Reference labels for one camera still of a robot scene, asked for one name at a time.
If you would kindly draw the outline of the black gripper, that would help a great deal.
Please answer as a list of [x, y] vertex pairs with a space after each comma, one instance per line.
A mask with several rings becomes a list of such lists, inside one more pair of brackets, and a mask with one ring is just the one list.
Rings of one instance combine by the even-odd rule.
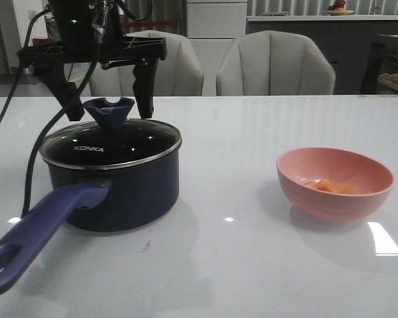
[[[151, 119], [154, 113], [153, 90], [158, 60], [166, 59], [166, 40], [140, 36], [123, 36], [116, 46], [102, 48], [95, 45], [86, 53], [70, 53], [62, 42], [52, 42], [39, 46], [27, 46], [17, 52], [23, 67], [37, 63], [41, 65], [41, 82], [50, 90], [62, 108], [76, 96], [77, 87], [68, 82], [64, 64], [93, 62], [110, 63], [111, 66], [133, 65], [135, 81], [133, 93], [138, 112], [142, 119]], [[70, 121], [79, 121], [84, 116], [84, 108], [77, 98], [67, 110]]]

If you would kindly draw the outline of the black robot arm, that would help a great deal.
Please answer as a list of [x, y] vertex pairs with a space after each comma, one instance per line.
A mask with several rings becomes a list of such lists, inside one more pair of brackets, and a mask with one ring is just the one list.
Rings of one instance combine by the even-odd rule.
[[49, 1], [60, 39], [50, 44], [26, 46], [19, 53], [24, 67], [32, 66], [37, 77], [58, 100], [70, 121], [84, 115], [82, 86], [70, 84], [65, 64], [90, 63], [108, 70], [132, 65], [133, 93], [143, 119], [153, 115], [153, 86], [157, 64], [166, 58], [166, 40], [127, 36], [119, 11], [128, 13], [122, 1]]

